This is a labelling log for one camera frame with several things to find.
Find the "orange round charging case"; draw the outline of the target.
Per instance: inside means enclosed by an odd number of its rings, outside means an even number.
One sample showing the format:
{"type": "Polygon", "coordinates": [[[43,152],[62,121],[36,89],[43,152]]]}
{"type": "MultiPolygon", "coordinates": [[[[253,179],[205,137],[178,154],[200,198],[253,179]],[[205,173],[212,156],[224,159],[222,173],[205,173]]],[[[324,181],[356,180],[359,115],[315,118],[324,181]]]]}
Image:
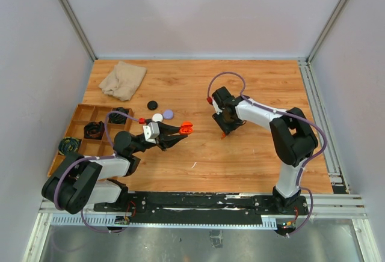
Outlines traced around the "orange round charging case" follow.
{"type": "Polygon", "coordinates": [[[190,135],[193,131],[193,124],[189,121],[183,122],[179,128],[179,133],[181,135],[190,135]]]}

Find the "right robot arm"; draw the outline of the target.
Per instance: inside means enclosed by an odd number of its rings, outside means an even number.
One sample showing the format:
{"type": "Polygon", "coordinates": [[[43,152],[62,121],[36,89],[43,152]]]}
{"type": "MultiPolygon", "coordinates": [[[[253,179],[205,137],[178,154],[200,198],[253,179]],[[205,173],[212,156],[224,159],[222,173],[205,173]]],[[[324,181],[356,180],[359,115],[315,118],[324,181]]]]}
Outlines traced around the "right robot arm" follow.
{"type": "Polygon", "coordinates": [[[235,97],[226,87],[214,91],[207,101],[214,107],[212,118],[224,135],[245,122],[269,130],[281,161],[279,180],[273,187],[273,208],[280,214],[293,209],[301,194],[304,165],[318,147],[318,140],[303,111],[299,108],[275,109],[244,95],[235,97]]]}

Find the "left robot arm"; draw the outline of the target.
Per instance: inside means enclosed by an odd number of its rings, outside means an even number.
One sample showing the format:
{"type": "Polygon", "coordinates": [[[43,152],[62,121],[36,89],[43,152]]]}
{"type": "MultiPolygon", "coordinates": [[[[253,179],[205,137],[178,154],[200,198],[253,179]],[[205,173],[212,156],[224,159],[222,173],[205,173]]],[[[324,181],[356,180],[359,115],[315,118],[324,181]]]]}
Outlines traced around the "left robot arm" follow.
{"type": "Polygon", "coordinates": [[[129,197],[127,187],[115,177],[128,177],[136,171],[141,160],[135,154],[151,148],[168,150],[192,132],[190,122],[176,127],[149,121],[139,135],[120,131],[114,137],[114,152],[110,156],[70,153],[46,180],[42,197],[52,202],[57,210],[72,215],[87,205],[99,203],[108,203],[120,212],[128,206],[129,197]]]}

